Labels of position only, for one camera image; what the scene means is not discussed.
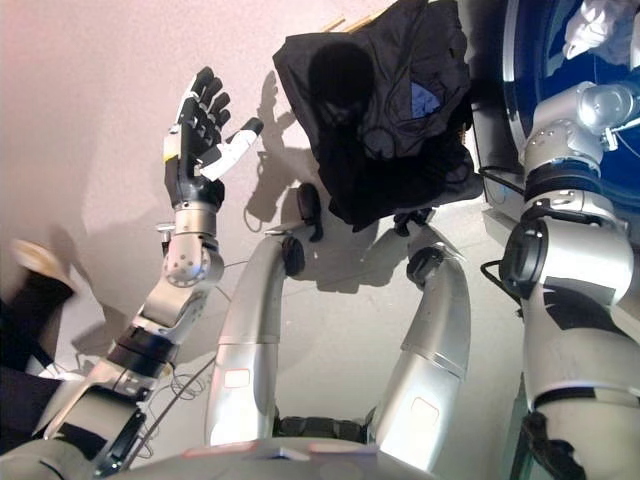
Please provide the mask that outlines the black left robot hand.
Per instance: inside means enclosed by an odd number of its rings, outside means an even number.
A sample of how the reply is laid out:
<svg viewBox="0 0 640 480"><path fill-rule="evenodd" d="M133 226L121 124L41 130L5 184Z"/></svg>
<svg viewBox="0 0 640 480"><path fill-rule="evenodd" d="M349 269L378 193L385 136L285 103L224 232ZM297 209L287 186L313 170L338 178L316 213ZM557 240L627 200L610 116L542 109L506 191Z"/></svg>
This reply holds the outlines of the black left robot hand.
<svg viewBox="0 0 640 480"><path fill-rule="evenodd" d="M217 210L225 198L221 180L256 142L264 123L250 118L228 139L230 96L209 66L193 77L163 141L164 184L175 209L202 203Z"/></svg>

